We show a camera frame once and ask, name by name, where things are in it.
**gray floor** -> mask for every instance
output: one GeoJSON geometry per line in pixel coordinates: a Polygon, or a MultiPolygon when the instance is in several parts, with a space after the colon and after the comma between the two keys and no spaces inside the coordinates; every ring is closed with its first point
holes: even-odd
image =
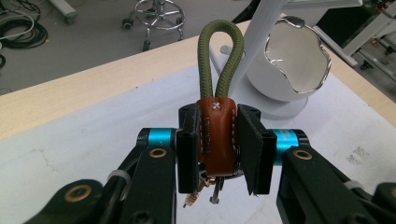
{"type": "MultiPolygon", "coordinates": [[[[372,45],[370,42],[363,45],[362,49],[375,56],[390,71],[396,72],[396,53],[386,55],[386,49],[383,46],[380,44],[372,45]]],[[[354,58],[359,63],[355,70],[396,104],[396,82],[376,67],[362,70],[361,65],[365,59],[359,54],[355,54],[354,58]]]]}
{"type": "MultiPolygon", "coordinates": [[[[137,21],[131,30],[124,30],[121,26],[121,21],[128,17],[136,0],[67,0],[78,11],[74,24],[66,24],[63,15],[48,2],[31,1],[42,2],[39,5],[42,10],[39,23],[48,30],[49,38],[44,45],[35,49],[0,50],[7,58],[7,64],[0,69],[0,95],[142,52],[145,26],[137,21]]],[[[250,3],[249,0],[174,2],[186,13],[185,38],[200,34],[203,27],[215,19],[232,20],[250,3]]],[[[313,25],[324,11],[296,13],[297,16],[305,16],[308,24],[313,25]]],[[[154,48],[177,40],[178,32],[175,31],[151,33],[151,44],[154,48]]],[[[389,55],[388,60],[395,64],[396,71],[396,53],[389,55]]],[[[358,67],[356,70],[396,102],[395,82],[376,69],[361,71],[358,67]]]]}

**table surface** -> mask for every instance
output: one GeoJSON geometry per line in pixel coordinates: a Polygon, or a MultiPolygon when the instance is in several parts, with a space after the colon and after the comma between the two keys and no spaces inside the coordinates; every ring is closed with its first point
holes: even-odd
{"type": "MultiPolygon", "coordinates": [[[[245,31],[248,23],[239,26],[245,31]]],[[[211,44],[218,49],[227,41],[219,34],[211,44]]],[[[177,110],[199,97],[196,43],[187,39],[0,97],[0,223],[23,222],[69,182],[106,182],[141,128],[175,127],[177,110]]],[[[396,181],[395,104],[331,56],[325,85],[298,117],[262,121],[267,128],[303,129],[316,150],[372,192],[380,182],[396,181]]],[[[237,103],[260,97],[246,79],[241,86],[237,103]]],[[[248,197],[243,178],[227,182],[219,206],[207,201],[213,189],[189,209],[180,208],[184,199],[178,197],[177,219],[278,223],[279,178],[276,167],[272,194],[260,198],[248,197]]]]}
{"type": "MultiPolygon", "coordinates": [[[[238,26],[245,32],[248,22],[238,26]]],[[[198,37],[189,38],[0,96],[0,139],[25,132],[190,67],[197,63],[197,41],[198,37]]],[[[214,49],[231,43],[231,39],[224,34],[215,34],[211,39],[214,49]]],[[[329,50],[328,52],[332,58],[331,72],[378,114],[396,126],[396,104],[336,55],[329,50]]]]}

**green cord loop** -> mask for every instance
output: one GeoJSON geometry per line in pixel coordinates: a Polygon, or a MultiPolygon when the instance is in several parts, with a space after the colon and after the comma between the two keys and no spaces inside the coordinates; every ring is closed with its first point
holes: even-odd
{"type": "Polygon", "coordinates": [[[210,37],[215,32],[224,32],[233,41],[233,50],[221,71],[219,82],[216,87],[215,97],[227,97],[233,74],[242,59],[244,52],[244,37],[239,28],[230,21],[212,21],[201,32],[198,40],[198,68],[200,74],[201,98],[213,97],[212,75],[209,61],[210,37]]]}

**brown leather tab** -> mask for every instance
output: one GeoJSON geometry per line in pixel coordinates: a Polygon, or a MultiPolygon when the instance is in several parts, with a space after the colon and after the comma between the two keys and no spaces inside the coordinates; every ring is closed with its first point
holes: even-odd
{"type": "Polygon", "coordinates": [[[226,97],[204,98],[197,102],[201,120],[198,160],[207,176],[233,175],[236,164],[236,104],[226,97]]]}

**stool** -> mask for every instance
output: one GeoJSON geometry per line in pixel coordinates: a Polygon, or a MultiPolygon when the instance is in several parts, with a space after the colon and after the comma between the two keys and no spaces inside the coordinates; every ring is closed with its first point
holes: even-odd
{"type": "Polygon", "coordinates": [[[149,33],[151,29],[156,30],[174,30],[178,29],[180,33],[179,40],[183,39],[183,24],[185,15],[181,7],[169,0],[140,0],[134,6],[134,10],[129,14],[129,18],[122,21],[124,29],[131,29],[134,25],[134,18],[145,24],[148,28],[146,31],[146,39],[143,43],[143,51],[151,49],[151,42],[149,40],[149,33]],[[175,10],[165,11],[166,7],[172,7],[175,10]]]}

